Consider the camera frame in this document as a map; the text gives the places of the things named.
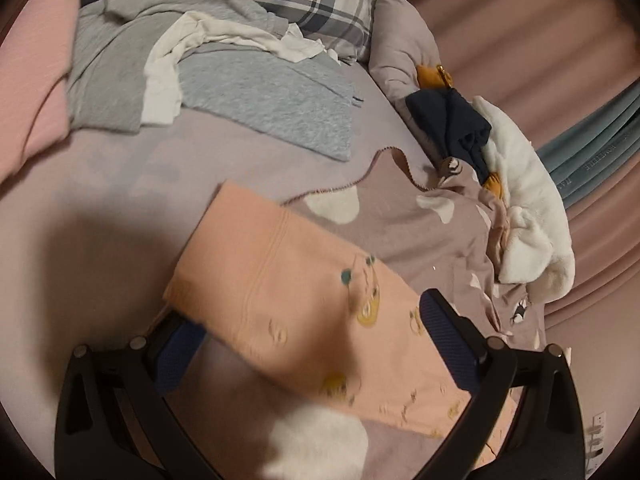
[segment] pink blanket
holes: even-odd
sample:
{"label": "pink blanket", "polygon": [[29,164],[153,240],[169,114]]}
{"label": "pink blanket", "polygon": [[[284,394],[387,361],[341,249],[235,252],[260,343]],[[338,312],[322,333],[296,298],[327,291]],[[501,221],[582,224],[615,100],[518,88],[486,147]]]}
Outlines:
{"label": "pink blanket", "polygon": [[79,0],[29,0],[0,45],[0,182],[68,134]]}

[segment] bed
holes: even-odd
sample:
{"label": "bed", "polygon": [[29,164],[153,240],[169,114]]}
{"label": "bed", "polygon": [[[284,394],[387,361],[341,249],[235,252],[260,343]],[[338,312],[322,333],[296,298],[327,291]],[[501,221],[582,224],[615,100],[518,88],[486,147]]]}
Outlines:
{"label": "bed", "polygon": [[[14,12],[3,14],[5,23],[15,18],[15,9],[24,1],[11,0],[6,4],[5,8],[12,7]],[[567,44],[569,54],[565,55],[584,53],[575,63],[569,63],[567,69],[558,70],[558,60],[548,56],[539,61],[542,70],[527,65],[528,73],[522,59],[532,56],[532,51],[521,49],[526,43],[531,45],[530,41],[506,48],[497,39],[503,30],[489,30],[486,37],[481,34],[481,24],[505,6],[510,7],[512,0],[493,2],[494,8],[479,17],[473,14],[473,10],[482,9],[477,0],[409,1],[434,32],[443,63],[454,74],[463,94],[482,94],[491,99],[516,120],[535,146],[541,146],[592,113],[640,75],[636,35],[626,21],[616,22],[613,33],[605,35],[602,48],[589,48],[590,38],[601,34],[604,23],[617,12],[612,0],[575,0],[575,14],[569,14],[564,18],[567,22],[560,21],[556,25],[559,28],[544,34],[529,26],[540,24],[544,13],[554,8],[551,4],[558,2],[548,2],[550,7],[541,5],[539,16],[512,17],[507,30],[516,25],[525,27],[525,23],[529,34],[538,33],[540,44],[566,27],[566,23],[588,21],[594,27],[582,36],[567,36],[577,38],[577,44]],[[597,2],[599,21],[585,18],[591,16],[593,9],[583,7],[593,1]],[[581,29],[580,25],[574,27],[574,32]],[[7,30],[6,26],[2,29],[4,34]],[[469,36],[476,38],[475,45],[480,40],[484,42],[484,57],[470,52],[466,40]],[[172,126],[143,128],[136,136],[114,136],[95,130],[76,132],[31,159],[2,184],[0,289],[4,297],[0,399],[11,423],[46,469],[53,468],[52,436],[58,391],[72,349],[79,342],[96,348],[119,347],[148,329],[160,309],[162,290],[180,251],[223,180],[232,178],[270,200],[282,202],[311,190],[356,182],[366,173],[375,153],[387,146],[400,148],[408,156],[414,178],[427,182],[433,177],[432,163],[366,69],[356,63],[343,66],[342,71],[364,98],[362,108],[354,111],[352,157],[347,164],[314,153],[300,156],[297,147],[264,135],[256,140],[255,132],[249,128],[185,110]],[[603,85],[603,80],[610,84]],[[550,94],[546,91],[550,86],[561,91]],[[598,92],[585,90],[594,87]],[[562,101],[559,95],[570,98]],[[574,328],[578,320],[584,322],[585,316],[573,320],[572,315],[592,306],[587,311],[590,315],[602,313],[606,301],[621,308],[625,301],[618,298],[625,294],[623,290],[632,290],[636,282],[635,253],[621,256],[617,251],[608,260],[602,260],[584,250],[582,245],[587,242],[580,240],[590,238],[599,229],[604,208],[609,207],[608,204],[589,207],[591,204],[602,203],[600,198],[607,189],[622,180],[625,189],[633,188],[629,182],[637,159],[633,158],[633,163],[628,162],[614,179],[569,210],[578,261],[577,286],[563,300],[546,307],[545,322],[551,328],[550,334],[560,344],[574,349],[572,370],[585,422],[600,411],[609,413],[606,453],[620,439],[638,408],[637,397],[631,394],[637,385],[627,385],[631,389],[624,390],[623,408],[616,408],[609,399],[605,405],[606,392],[600,392],[597,399],[591,397],[593,378],[588,372],[591,361],[582,348],[586,341]],[[612,200],[622,204],[629,193]],[[617,240],[627,240],[625,233],[620,230]],[[590,267],[588,262],[597,264]],[[621,290],[610,296],[619,286]],[[206,421],[212,420],[207,417],[214,417],[214,410],[202,415],[190,410],[190,403],[197,398],[204,381],[218,387],[215,405],[227,404],[238,384],[211,384],[211,370],[216,370],[216,366],[242,368],[242,363],[234,362],[232,356],[226,356],[227,361],[211,361],[210,356],[225,350],[217,348],[213,340],[208,344],[209,352],[201,355],[184,388],[170,402],[188,431],[191,426],[190,434],[203,452],[209,453],[212,462],[222,470],[225,467],[228,470],[233,467],[233,457],[231,460],[225,457],[221,437],[202,433]],[[633,356],[633,351],[626,350],[626,354]],[[204,364],[209,365],[210,372],[199,376],[194,370],[200,370]],[[269,386],[260,383],[254,388]],[[252,395],[237,400],[235,411],[227,413],[229,419],[224,428],[230,428],[232,418],[255,403]],[[201,417],[205,418],[204,424],[199,420]],[[369,430],[370,446],[375,439],[373,428]],[[407,438],[402,431],[398,431],[396,440],[394,446],[385,448],[386,440],[382,442],[380,437],[378,445],[387,452],[405,448],[398,464],[406,464],[402,474],[407,478],[412,477],[439,443],[437,438]],[[254,449],[260,446],[256,442],[244,444],[249,450],[251,446]],[[247,464],[247,470],[235,473],[246,475],[255,467]],[[361,467],[364,478],[394,475],[393,469],[385,470],[381,463]]]}

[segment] yellow cartoon character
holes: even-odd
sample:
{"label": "yellow cartoon character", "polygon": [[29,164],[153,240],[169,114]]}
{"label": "yellow cartoon character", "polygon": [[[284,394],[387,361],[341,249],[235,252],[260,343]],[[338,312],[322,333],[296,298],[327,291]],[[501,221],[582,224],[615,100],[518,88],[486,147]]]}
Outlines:
{"label": "yellow cartoon character", "polygon": [[[356,270],[357,263],[358,256],[354,258],[353,267],[343,270],[340,278],[349,288],[350,301],[356,311],[356,319],[362,326],[369,328],[376,324],[378,320],[378,310],[380,309],[380,286],[378,285],[378,277],[376,276],[376,269],[374,268],[376,258],[375,256],[367,256],[364,258],[362,270],[359,268],[360,266],[357,266],[358,269]],[[361,274],[364,281],[364,301],[357,299],[360,290],[352,290],[352,288],[356,289],[353,285],[353,278],[356,273],[358,273],[358,277],[360,277]]]}
{"label": "yellow cartoon character", "polygon": [[424,334],[424,325],[420,319],[420,309],[418,307],[409,312],[409,327],[415,335]]}
{"label": "yellow cartoon character", "polygon": [[344,374],[331,374],[320,387],[320,393],[330,399],[347,400],[347,386],[349,381]]}

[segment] dark object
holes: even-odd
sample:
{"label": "dark object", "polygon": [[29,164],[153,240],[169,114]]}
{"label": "dark object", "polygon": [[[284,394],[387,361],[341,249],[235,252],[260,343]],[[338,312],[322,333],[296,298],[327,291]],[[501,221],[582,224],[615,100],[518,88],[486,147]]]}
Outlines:
{"label": "dark object", "polygon": [[[580,409],[558,346],[525,352],[510,349],[499,338],[485,340],[437,290],[420,298],[420,318],[456,383],[475,394],[416,480],[584,478]],[[184,344],[185,334],[200,338],[196,328],[172,313],[148,341],[135,338],[129,348],[76,348],[56,423],[58,480],[220,480],[158,393],[182,377],[197,346]],[[175,363],[175,370],[168,362]],[[512,386],[526,389],[504,447],[494,462],[472,472]],[[164,470],[139,457],[118,408],[116,388],[128,395]]]}
{"label": "dark object", "polygon": [[491,124],[455,88],[418,90],[405,102],[415,123],[436,144],[441,158],[455,156],[468,162],[484,184],[489,171],[481,148],[489,140]]}

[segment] white garment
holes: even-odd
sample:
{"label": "white garment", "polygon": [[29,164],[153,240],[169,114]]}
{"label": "white garment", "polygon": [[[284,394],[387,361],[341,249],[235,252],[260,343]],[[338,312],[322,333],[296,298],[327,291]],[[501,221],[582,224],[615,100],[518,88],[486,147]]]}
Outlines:
{"label": "white garment", "polygon": [[166,126],[174,122],[182,105],[176,66],[185,52],[211,41],[254,46],[293,63],[326,52],[321,41],[305,39],[295,23],[279,40],[261,28],[190,10],[166,30],[146,59],[142,124]]}
{"label": "white garment", "polygon": [[498,280],[527,283],[533,303],[565,296],[574,284],[575,258],[562,198],[517,125],[481,97],[472,106],[491,124],[482,156],[500,176],[510,232]]}

